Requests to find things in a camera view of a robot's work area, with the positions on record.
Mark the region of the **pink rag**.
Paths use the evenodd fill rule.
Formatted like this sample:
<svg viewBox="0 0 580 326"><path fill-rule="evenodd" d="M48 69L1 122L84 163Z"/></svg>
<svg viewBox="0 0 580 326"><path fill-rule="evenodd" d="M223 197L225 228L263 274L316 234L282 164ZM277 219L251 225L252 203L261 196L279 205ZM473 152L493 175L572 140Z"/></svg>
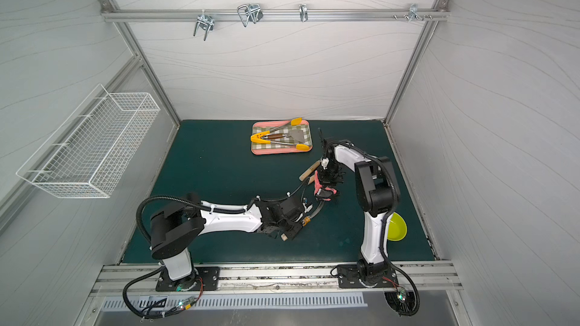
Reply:
<svg viewBox="0 0 580 326"><path fill-rule="evenodd" d="M317 171L314 175L314 184L314 196L318 201L330 202L338 195L338 190L322 184Z"/></svg>

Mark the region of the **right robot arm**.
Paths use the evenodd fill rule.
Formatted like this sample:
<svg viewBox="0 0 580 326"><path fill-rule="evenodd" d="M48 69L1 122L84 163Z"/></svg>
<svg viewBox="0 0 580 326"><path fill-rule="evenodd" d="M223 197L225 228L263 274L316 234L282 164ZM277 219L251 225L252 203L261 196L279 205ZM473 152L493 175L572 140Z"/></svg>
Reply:
<svg viewBox="0 0 580 326"><path fill-rule="evenodd" d="M349 140L322 140L322 157L315 170L314 195L320 202L338 196L343 169L354 173L356 200L364 213L363 240L356 271L359 281L375 286L394 270L388 256L388 230L400 202L400 189L388 157L377 157Z"/></svg>

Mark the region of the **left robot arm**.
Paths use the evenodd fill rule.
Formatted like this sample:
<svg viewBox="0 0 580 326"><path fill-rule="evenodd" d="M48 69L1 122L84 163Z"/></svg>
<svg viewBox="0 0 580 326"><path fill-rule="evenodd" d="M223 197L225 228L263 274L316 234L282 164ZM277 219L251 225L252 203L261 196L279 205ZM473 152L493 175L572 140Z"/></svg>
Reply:
<svg viewBox="0 0 580 326"><path fill-rule="evenodd" d="M217 205L196 193L186 198L151 196L137 207L136 223L151 257L162 265L163 278L177 282L193 278L189 247L201 235L244 232L288 240L302 230L312 208L302 197L290 195L277 200L256 196L246 205Z"/></svg>

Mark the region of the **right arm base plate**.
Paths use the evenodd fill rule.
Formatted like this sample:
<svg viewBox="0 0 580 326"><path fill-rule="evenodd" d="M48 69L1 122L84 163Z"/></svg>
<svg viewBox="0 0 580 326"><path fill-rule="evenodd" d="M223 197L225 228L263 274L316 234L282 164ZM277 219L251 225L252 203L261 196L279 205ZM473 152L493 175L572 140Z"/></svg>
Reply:
<svg viewBox="0 0 580 326"><path fill-rule="evenodd" d="M388 264L339 264L330 271L338 279L338 287L348 288L396 288L398 279L394 268Z"/></svg>

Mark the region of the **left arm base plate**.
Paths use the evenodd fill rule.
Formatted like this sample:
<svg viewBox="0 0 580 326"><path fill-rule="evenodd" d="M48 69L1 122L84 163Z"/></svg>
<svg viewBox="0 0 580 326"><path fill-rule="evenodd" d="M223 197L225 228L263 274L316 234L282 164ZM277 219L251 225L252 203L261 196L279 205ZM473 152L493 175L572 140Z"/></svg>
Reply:
<svg viewBox="0 0 580 326"><path fill-rule="evenodd" d="M194 267L190 275L172 280L169 271L163 270L158 277L157 292L216 291L220 276L219 267Z"/></svg>

